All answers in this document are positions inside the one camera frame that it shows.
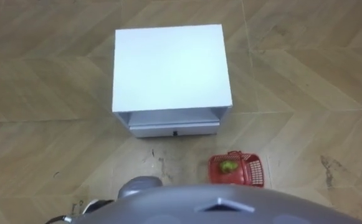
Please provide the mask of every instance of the gray robot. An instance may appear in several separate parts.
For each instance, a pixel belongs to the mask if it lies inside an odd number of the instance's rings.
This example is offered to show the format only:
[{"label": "gray robot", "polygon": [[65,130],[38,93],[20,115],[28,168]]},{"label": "gray robot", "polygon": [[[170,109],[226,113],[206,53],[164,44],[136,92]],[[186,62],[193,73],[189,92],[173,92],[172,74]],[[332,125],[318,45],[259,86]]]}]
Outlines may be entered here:
[{"label": "gray robot", "polygon": [[73,224],[358,224],[361,220],[280,192],[242,185],[164,187],[157,177],[126,183],[118,199],[94,201]]}]

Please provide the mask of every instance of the black cable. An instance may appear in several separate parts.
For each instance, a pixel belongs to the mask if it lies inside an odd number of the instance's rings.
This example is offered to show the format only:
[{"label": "black cable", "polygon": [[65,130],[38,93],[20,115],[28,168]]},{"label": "black cable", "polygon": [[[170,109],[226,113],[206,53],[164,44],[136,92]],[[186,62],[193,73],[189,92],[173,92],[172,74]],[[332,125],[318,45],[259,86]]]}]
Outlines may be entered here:
[{"label": "black cable", "polygon": [[65,219],[65,215],[61,215],[55,218],[51,218],[49,221],[47,221],[45,224],[51,224],[51,223],[55,223],[55,222],[59,222],[59,221],[64,221]]}]

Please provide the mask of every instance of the floor stain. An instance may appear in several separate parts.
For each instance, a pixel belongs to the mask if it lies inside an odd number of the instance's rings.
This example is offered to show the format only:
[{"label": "floor stain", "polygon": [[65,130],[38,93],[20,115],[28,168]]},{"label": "floor stain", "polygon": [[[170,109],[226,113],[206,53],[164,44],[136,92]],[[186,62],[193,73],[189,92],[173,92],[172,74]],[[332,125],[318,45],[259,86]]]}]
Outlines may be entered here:
[{"label": "floor stain", "polygon": [[330,171],[330,163],[325,156],[320,156],[320,162],[326,169],[326,186],[328,188],[333,188],[333,174]]}]

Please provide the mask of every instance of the drawer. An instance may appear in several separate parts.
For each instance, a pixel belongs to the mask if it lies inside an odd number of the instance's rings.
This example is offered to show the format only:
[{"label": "drawer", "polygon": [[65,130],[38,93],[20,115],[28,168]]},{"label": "drawer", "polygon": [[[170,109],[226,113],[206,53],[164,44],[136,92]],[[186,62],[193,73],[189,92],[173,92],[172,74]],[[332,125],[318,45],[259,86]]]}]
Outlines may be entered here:
[{"label": "drawer", "polygon": [[130,126],[137,138],[217,133],[219,122]]}]

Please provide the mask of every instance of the basket handle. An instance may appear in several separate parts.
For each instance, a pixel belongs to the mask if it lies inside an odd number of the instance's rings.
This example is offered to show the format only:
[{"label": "basket handle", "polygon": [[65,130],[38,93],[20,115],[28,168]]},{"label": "basket handle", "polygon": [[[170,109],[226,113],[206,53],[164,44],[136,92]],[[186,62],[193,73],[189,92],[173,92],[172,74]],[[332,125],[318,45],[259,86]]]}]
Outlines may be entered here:
[{"label": "basket handle", "polygon": [[243,184],[245,185],[247,183],[247,180],[249,179],[249,177],[247,176],[247,170],[246,170],[246,166],[245,166],[245,162],[244,162],[244,159],[243,159],[243,153],[242,151],[230,151],[228,152],[228,155],[231,155],[231,154],[238,154],[240,159],[241,159],[241,164],[242,164],[242,170],[243,170]]}]

